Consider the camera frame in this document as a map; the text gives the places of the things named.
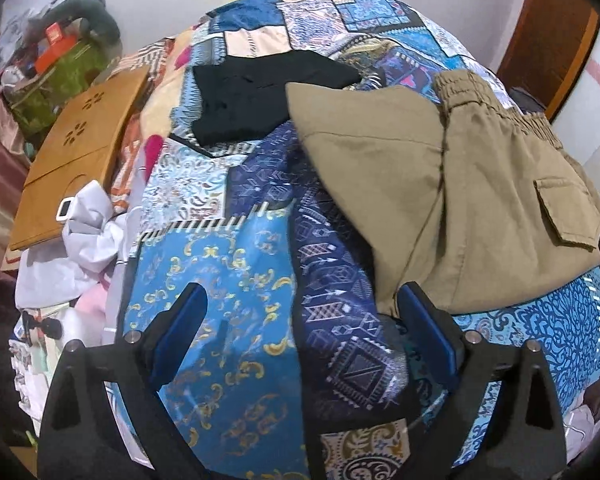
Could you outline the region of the white crumpled cloth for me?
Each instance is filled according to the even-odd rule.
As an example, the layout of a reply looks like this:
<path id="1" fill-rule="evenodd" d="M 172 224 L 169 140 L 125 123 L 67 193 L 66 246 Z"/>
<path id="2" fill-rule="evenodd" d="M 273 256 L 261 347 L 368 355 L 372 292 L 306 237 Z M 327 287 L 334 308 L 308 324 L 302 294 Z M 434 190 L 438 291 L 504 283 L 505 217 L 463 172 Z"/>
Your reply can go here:
<path id="1" fill-rule="evenodd" d="M 19 310 L 43 309 L 79 298 L 95 286 L 122 248 L 126 217 L 95 180 L 62 200 L 61 237 L 21 253 L 15 288 Z"/>

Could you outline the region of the green storage basket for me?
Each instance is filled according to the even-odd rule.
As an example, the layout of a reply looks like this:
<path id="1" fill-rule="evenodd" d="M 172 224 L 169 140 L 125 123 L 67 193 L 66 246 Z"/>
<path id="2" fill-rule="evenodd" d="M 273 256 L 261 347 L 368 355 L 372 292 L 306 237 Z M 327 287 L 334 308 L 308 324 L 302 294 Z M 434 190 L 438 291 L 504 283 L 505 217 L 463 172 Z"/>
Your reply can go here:
<path id="1" fill-rule="evenodd" d="M 99 46 L 78 41 L 42 75 L 6 93 L 8 107 L 24 137 L 47 131 L 66 103 L 86 91 L 107 65 L 108 58 Z"/>

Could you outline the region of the black folded garment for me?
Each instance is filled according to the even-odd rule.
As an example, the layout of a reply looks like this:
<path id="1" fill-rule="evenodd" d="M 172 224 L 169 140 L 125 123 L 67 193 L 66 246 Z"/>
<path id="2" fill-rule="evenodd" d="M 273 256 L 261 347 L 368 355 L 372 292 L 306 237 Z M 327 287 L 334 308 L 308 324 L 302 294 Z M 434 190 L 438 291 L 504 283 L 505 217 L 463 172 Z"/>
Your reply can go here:
<path id="1" fill-rule="evenodd" d="M 355 68 L 307 50 L 229 56 L 219 65 L 196 66 L 194 78 L 201 113 L 192 122 L 192 133 L 203 148 L 261 140 L 286 122 L 290 82 L 342 89 L 361 80 Z"/>

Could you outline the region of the wooden lap tray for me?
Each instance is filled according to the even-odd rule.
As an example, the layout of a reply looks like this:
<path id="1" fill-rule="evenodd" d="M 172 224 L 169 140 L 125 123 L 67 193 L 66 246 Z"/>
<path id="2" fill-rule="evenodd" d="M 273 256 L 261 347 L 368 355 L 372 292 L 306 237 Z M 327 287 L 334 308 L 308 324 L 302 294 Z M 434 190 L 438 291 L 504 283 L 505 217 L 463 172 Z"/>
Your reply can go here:
<path id="1" fill-rule="evenodd" d="M 145 92 L 148 70 L 122 70 L 68 102 L 24 182 L 9 249 L 23 250 L 58 237 L 61 201 L 88 182 L 110 188 L 125 125 Z"/>

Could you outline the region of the orange box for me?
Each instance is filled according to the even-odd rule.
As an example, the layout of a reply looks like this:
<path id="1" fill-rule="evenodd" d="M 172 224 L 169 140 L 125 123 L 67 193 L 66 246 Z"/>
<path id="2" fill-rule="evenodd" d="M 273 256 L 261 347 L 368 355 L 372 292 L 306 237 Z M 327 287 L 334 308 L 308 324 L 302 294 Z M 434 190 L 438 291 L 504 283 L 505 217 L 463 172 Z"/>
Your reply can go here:
<path id="1" fill-rule="evenodd" d="M 34 62 L 35 71 L 44 73 L 56 63 L 63 55 L 69 52 L 78 42 L 75 36 L 68 36 L 51 44 Z"/>

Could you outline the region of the blue patchwork quilt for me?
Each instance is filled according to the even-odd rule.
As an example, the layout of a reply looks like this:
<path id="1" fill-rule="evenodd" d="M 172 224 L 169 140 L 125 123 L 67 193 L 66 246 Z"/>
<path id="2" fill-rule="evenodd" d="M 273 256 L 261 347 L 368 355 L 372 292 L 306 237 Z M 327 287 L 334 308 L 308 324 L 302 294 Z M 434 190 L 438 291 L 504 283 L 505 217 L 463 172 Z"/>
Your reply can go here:
<path id="1" fill-rule="evenodd" d="M 470 70 L 507 108 L 501 81 L 400 0 L 237 0 L 193 32 L 170 136 L 143 196 L 140 253 L 119 333 L 146 330 L 189 283 L 207 313 L 158 392 L 205 479 L 400 479 L 448 393 L 410 330 L 378 310 L 372 248 L 311 164 L 289 119 L 261 140 L 198 144 L 198 65 L 313 51 L 355 68 L 342 89 L 402 86 Z M 513 307 L 453 314 L 491 344 L 539 341 L 562 426 L 600 378 L 600 265 Z M 501 385 L 486 387 L 454 464 L 479 451 Z"/>

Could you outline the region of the wooden door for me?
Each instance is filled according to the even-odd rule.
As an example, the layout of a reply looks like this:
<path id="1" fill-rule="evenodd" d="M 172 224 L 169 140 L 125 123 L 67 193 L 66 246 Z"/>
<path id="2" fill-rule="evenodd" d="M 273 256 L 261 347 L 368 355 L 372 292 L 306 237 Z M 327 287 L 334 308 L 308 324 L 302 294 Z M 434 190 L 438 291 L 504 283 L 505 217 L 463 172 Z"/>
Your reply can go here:
<path id="1" fill-rule="evenodd" d="M 524 0 L 498 78 L 521 88 L 554 119 L 584 69 L 600 30 L 588 0 Z"/>

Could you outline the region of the khaki cargo pants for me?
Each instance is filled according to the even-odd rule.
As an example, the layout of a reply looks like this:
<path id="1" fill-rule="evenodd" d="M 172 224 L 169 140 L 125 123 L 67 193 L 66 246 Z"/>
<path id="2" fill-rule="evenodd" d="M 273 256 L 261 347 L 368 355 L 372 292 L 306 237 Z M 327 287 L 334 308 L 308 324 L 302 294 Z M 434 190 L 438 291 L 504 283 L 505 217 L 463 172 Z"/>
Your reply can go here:
<path id="1" fill-rule="evenodd" d="M 600 265 L 600 194 L 541 114 L 505 107 L 470 70 L 434 98 L 286 88 L 302 148 L 370 245 L 378 310 L 419 284 L 453 314 L 523 304 Z"/>

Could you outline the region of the grey stuffed toy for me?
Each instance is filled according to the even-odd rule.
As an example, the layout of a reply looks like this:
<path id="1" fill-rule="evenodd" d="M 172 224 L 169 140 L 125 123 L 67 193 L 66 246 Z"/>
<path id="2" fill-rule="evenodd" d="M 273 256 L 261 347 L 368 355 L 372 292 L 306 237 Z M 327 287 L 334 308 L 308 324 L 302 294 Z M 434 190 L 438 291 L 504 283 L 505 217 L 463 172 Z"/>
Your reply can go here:
<path id="1" fill-rule="evenodd" d="M 46 32 L 53 24 L 67 26 L 79 21 L 80 34 L 103 46 L 113 46 L 120 40 L 117 22 L 99 0 L 66 0 L 49 10 L 39 21 L 38 29 Z"/>

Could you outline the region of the frosted sliding wardrobe door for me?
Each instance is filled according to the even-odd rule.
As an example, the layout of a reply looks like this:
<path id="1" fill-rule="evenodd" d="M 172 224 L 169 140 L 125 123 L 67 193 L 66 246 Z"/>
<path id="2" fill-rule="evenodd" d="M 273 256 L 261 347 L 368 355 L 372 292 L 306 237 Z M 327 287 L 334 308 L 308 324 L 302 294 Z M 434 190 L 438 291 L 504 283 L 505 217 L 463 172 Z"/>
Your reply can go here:
<path id="1" fill-rule="evenodd" d="M 581 164 L 600 146 L 600 29 L 584 69 L 553 119 L 553 129 Z"/>

